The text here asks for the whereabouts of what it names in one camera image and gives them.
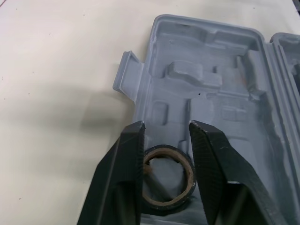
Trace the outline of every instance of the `white table surface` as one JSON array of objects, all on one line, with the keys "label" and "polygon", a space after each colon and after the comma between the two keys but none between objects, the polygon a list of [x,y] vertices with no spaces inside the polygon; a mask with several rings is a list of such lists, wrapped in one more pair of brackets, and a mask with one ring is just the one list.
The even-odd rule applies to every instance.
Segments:
[{"label": "white table surface", "polygon": [[185,15],[300,34],[292,0],[7,0],[0,7],[0,224],[75,225],[134,105],[112,89],[153,20]]}]

